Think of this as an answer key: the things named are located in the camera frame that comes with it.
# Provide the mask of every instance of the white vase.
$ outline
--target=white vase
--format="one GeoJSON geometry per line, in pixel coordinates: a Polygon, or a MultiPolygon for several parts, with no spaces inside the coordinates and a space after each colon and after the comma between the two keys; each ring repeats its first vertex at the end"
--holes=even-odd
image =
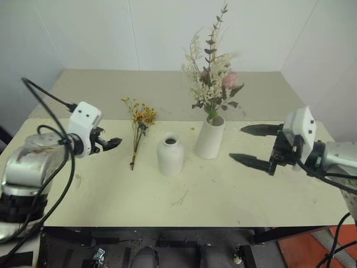
{"type": "Polygon", "coordinates": [[[184,165],[185,150],[178,134],[168,132],[157,145],[157,162],[160,172],[165,176],[175,176],[184,165]]]}
{"type": "Polygon", "coordinates": [[[225,128],[225,119],[219,116],[214,121],[214,125],[208,122],[208,118],[203,122],[196,142],[195,152],[203,159],[214,159],[218,156],[225,128]]]}

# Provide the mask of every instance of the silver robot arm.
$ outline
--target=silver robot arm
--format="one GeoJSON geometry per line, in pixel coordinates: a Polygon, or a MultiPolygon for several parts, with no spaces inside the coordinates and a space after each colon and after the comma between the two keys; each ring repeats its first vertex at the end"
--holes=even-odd
{"type": "MultiPolygon", "coordinates": [[[[98,153],[100,149],[96,143],[103,147],[103,151],[121,143],[119,138],[105,141],[99,137],[103,131],[97,126],[100,117],[100,110],[85,102],[79,103],[73,111],[66,142],[70,142],[76,157],[98,153]]],[[[64,163],[66,150],[63,142],[56,132],[32,135],[8,159],[1,185],[0,256],[12,249],[12,238],[24,236],[44,216],[52,184],[49,178],[64,163]],[[25,222],[26,228],[20,232],[25,222]]],[[[39,238],[30,240],[23,248],[38,253],[38,246],[39,238]]],[[[36,259],[34,253],[32,265],[35,265],[36,259]]]]}
{"type": "Polygon", "coordinates": [[[315,141],[316,121],[308,107],[300,108],[280,125],[250,125],[241,131],[255,136],[277,136],[269,161],[230,154],[251,168],[274,175],[277,165],[304,168],[310,176],[340,188],[348,210],[357,221],[357,142],[315,141]]]}

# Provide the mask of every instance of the flower stem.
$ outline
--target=flower stem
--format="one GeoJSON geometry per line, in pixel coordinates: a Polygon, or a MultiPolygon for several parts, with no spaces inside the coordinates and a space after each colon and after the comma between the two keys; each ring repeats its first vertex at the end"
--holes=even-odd
{"type": "MultiPolygon", "coordinates": [[[[221,16],[219,16],[219,20],[218,20],[217,23],[213,26],[213,30],[212,30],[212,33],[211,33],[211,41],[214,41],[215,32],[216,32],[216,30],[219,28],[219,25],[220,25],[220,23],[221,23],[220,20],[222,19],[222,17],[223,17],[223,13],[221,13],[221,16]]],[[[211,55],[212,55],[212,53],[209,54],[208,71],[211,70],[211,55]]]]}
{"type": "Polygon", "coordinates": [[[137,156],[137,152],[138,152],[138,148],[139,148],[139,143],[141,140],[141,136],[143,134],[143,130],[140,129],[140,133],[139,133],[139,128],[137,130],[137,141],[135,142],[135,146],[134,146],[134,154],[133,154],[133,158],[132,158],[132,162],[130,163],[131,166],[131,170],[134,170],[134,165],[135,165],[135,158],[137,156]]]}
{"type": "Polygon", "coordinates": [[[218,108],[215,111],[217,111],[219,108],[221,108],[223,106],[223,104],[226,103],[227,101],[229,101],[230,99],[231,99],[231,97],[228,97],[225,101],[222,102],[222,104],[220,106],[218,106],[218,108]]]}

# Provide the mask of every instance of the wire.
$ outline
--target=wire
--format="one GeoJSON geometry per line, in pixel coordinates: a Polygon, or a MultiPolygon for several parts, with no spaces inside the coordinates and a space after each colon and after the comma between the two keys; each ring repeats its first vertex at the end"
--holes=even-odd
{"type": "Polygon", "coordinates": [[[72,112],[75,110],[75,108],[77,107],[77,104],[74,104],[74,103],[73,103],[73,104],[66,103],[66,102],[64,102],[63,100],[58,99],[56,96],[53,96],[51,93],[47,92],[46,90],[44,90],[44,89],[41,88],[40,86],[36,85],[34,82],[32,82],[31,80],[29,80],[29,79],[27,79],[27,78],[22,78],[22,81],[23,81],[24,79],[26,79],[26,81],[28,82],[29,85],[31,85],[31,86],[37,88],[37,89],[38,89],[39,91],[41,91],[43,94],[49,96],[50,98],[54,99],[55,101],[57,101],[57,102],[63,104],[64,106],[66,106],[66,107],[70,110],[71,113],[72,113],[72,112]]]}
{"type": "Polygon", "coordinates": [[[51,209],[47,212],[46,215],[44,215],[44,217],[37,223],[35,224],[30,231],[19,241],[18,244],[15,245],[15,247],[6,255],[4,256],[4,258],[2,259],[2,265],[4,265],[6,263],[6,261],[8,261],[15,253],[16,251],[30,238],[32,237],[35,233],[37,233],[40,228],[42,227],[43,223],[48,219],[48,217],[50,215],[52,215],[52,213],[54,212],[54,210],[59,206],[59,204],[62,202],[62,200],[64,199],[65,195],[67,194],[70,185],[73,181],[73,177],[74,177],[74,171],[75,171],[75,158],[74,158],[74,152],[73,149],[71,147],[71,143],[69,142],[69,138],[68,135],[66,133],[66,131],[63,128],[63,125],[61,124],[61,122],[58,120],[58,118],[54,115],[54,113],[51,111],[51,109],[47,106],[47,104],[40,98],[40,96],[34,91],[34,89],[31,87],[34,83],[33,82],[29,82],[29,80],[27,78],[22,78],[23,83],[25,84],[25,86],[27,87],[27,89],[32,93],[32,95],[40,102],[40,104],[43,106],[43,108],[46,110],[46,112],[51,116],[51,118],[55,121],[55,123],[57,124],[58,128],[60,129],[60,131],[62,132],[63,137],[65,137],[65,141],[67,141],[64,145],[66,148],[66,154],[69,153],[70,158],[71,158],[71,172],[70,172],[70,176],[67,182],[67,185],[65,187],[65,189],[63,190],[61,196],[58,198],[58,200],[56,201],[56,203],[51,207],[51,209]]]}
{"type": "MultiPolygon", "coordinates": [[[[342,250],[345,250],[345,249],[348,248],[348,247],[354,246],[354,245],[356,245],[356,244],[357,244],[357,241],[352,241],[352,242],[350,242],[350,243],[348,243],[348,244],[345,244],[344,246],[341,246],[341,247],[339,247],[337,250],[335,250],[335,252],[334,252],[333,255],[339,253],[339,252],[342,251],[342,250]]],[[[331,257],[331,253],[330,253],[330,254],[327,254],[327,255],[319,262],[319,264],[317,264],[316,268],[320,268],[329,258],[333,258],[333,256],[331,257]]]]}
{"type": "Polygon", "coordinates": [[[324,173],[326,177],[340,177],[345,179],[357,180],[357,176],[349,175],[349,174],[339,174],[339,173],[324,173]]]}
{"type": "Polygon", "coordinates": [[[60,136],[63,139],[65,139],[65,137],[61,134],[61,132],[59,132],[57,129],[55,129],[54,127],[50,127],[48,125],[39,125],[36,129],[38,134],[41,134],[41,129],[42,128],[47,128],[50,131],[53,131],[54,133],[56,133],[58,136],[60,136]]]}
{"type": "Polygon", "coordinates": [[[356,195],[357,195],[357,190],[352,189],[352,188],[347,187],[347,186],[344,186],[344,185],[342,185],[342,184],[340,184],[340,183],[337,183],[337,182],[335,182],[335,181],[329,180],[329,179],[325,178],[324,175],[322,175],[322,174],[320,174],[320,173],[318,173],[318,172],[315,172],[315,171],[313,171],[313,170],[310,170],[307,166],[305,166],[305,165],[301,162],[301,160],[300,160],[299,158],[296,158],[296,163],[297,163],[306,173],[308,173],[308,174],[310,174],[310,175],[312,175],[312,176],[314,176],[314,177],[316,177],[316,178],[322,180],[324,183],[330,184],[330,185],[332,185],[332,186],[334,186],[334,187],[337,187],[337,188],[339,188],[339,189],[341,189],[341,190],[344,190],[344,191],[346,191],[346,192],[349,192],[349,193],[352,193],[352,194],[356,194],[356,195]]]}
{"type": "Polygon", "coordinates": [[[340,220],[339,225],[337,225],[337,230],[336,230],[336,233],[335,233],[334,243],[332,244],[332,248],[331,248],[331,251],[330,251],[330,257],[329,257],[329,259],[327,261],[326,268],[330,268],[330,266],[331,266],[331,261],[332,261],[332,258],[334,257],[334,253],[335,253],[335,250],[336,250],[337,242],[339,240],[339,235],[340,235],[340,230],[341,230],[342,224],[350,215],[351,215],[350,213],[347,213],[346,215],[344,215],[342,217],[342,219],[340,220]]]}

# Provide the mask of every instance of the white tabletop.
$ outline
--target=white tabletop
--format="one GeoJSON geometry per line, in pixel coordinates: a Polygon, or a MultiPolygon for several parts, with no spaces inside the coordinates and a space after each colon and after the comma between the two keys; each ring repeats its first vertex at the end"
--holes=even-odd
{"type": "MultiPolygon", "coordinates": [[[[61,120],[67,125],[67,119],[61,120]]],[[[76,160],[74,182],[47,226],[83,227],[278,227],[337,224],[348,211],[337,188],[278,166],[275,176],[235,162],[239,152],[268,160],[274,137],[240,132],[249,123],[227,122],[216,160],[203,160],[194,152],[201,122],[158,121],[144,138],[133,171],[130,121],[103,120],[104,138],[120,137],[114,150],[76,160]],[[165,177],[157,167],[156,146],[163,134],[175,131],[186,149],[182,173],[165,177]]],[[[50,119],[28,119],[5,152],[0,170],[12,151],[50,119]]],[[[322,124],[316,138],[332,140],[322,124]]],[[[61,194],[69,164],[55,178],[48,210],[61,194]]]]}

